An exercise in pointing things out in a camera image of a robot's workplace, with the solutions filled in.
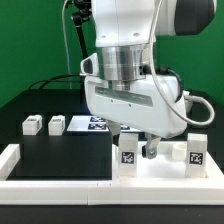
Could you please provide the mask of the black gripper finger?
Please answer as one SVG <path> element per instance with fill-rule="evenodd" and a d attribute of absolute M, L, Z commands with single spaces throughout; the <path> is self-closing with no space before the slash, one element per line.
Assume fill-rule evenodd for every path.
<path fill-rule="evenodd" d="M 147 139 L 147 142 L 142 146 L 142 157 L 154 159 L 157 156 L 157 146 L 161 140 L 161 137 L 146 133 L 145 138 Z"/>
<path fill-rule="evenodd" d="M 120 137 L 120 133 L 121 133 L 121 127 L 119 123 L 107 120 L 106 121 L 107 127 L 109 132 L 111 133 L 112 136 L 112 142 L 114 145 L 118 145 L 119 144 L 119 137 Z"/>

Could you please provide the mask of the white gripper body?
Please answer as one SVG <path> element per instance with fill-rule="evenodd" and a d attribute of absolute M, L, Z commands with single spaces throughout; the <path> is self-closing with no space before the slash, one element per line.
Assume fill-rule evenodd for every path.
<path fill-rule="evenodd" d="M 86 75 L 85 95 L 92 115 L 162 138 L 175 137 L 186 129 L 187 123 L 168 107 L 151 75 L 132 82 L 129 91 L 119 91 L 112 90 L 109 82 L 99 77 L 96 53 L 80 66 Z"/>

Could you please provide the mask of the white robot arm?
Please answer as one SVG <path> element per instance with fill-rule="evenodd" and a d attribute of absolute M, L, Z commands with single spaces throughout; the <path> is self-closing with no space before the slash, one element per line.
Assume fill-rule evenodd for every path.
<path fill-rule="evenodd" d="M 214 19 L 217 0 L 76 0 L 80 22 L 91 18 L 97 52 L 81 62 L 87 106 L 118 143 L 120 126 L 146 134 L 142 155 L 157 156 L 161 139 L 214 120 L 211 104 L 183 90 L 179 76 L 154 64 L 162 35 L 197 35 Z"/>

